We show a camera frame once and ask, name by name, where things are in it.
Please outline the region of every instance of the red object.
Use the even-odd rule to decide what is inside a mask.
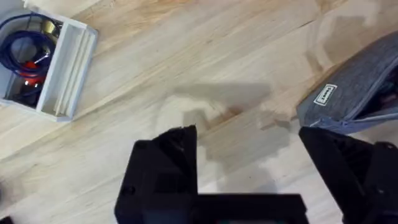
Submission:
[[[28,61],[24,65],[26,68],[37,68],[37,65],[34,62]],[[23,77],[35,77],[34,74],[21,73]],[[42,84],[45,80],[45,77],[35,77],[35,78],[24,78],[25,85],[35,86],[36,84]]]

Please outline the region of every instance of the white plastic tray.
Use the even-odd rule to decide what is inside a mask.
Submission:
[[[0,64],[0,103],[17,105],[53,121],[71,121],[96,46],[98,33],[87,24],[28,5],[29,10],[63,23],[47,78],[35,109],[7,100],[13,74]],[[23,10],[18,0],[0,1],[0,21],[12,11]]]

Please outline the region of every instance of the blue cable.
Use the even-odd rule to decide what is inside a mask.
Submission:
[[[7,25],[9,22],[14,21],[16,19],[22,19],[25,17],[40,17],[42,19],[48,20],[54,24],[56,29],[59,31],[59,26],[56,25],[54,20],[51,18],[41,15],[41,14],[23,14],[19,16],[14,16],[11,18],[6,19],[3,23],[0,24],[0,30]],[[12,45],[15,41],[22,39],[22,38],[29,38],[36,48],[36,55],[33,58],[40,58],[44,56],[42,50],[43,46],[47,46],[50,50],[50,55],[45,60],[39,62],[38,68],[26,68],[22,63],[18,62],[12,52]],[[47,35],[37,32],[37,31],[28,31],[28,30],[19,30],[10,35],[8,35],[4,41],[0,45],[0,63],[3,64],[4,67],[13,71],[16,75],[22,78],[37,78],[46,76],[47,70],[49,69],[52,54],[55,51],[55,43],[54,41]]]

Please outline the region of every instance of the wooden table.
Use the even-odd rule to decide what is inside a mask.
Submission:
[[[116,223],[134,142],[196,123],[200,192],[300,193],[311,223],[340,222],[294,108],[330,69],[398,28],[396,0],[30,3],[100,38],[74,122],[0,107],[1,216]],[[360,136],[394,140],[396,124]]]

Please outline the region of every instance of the black plastic part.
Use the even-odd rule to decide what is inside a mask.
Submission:
[[[136,142],[114,211],[118,223],[308,223],[300,195],[198,194],[196,155],[194,126]]]
[[[10,217],[3,218],[0,220],[0,224],[14,224]]]
[[[398,223],[398,149],[318,128],[300,137],[346,224]]]

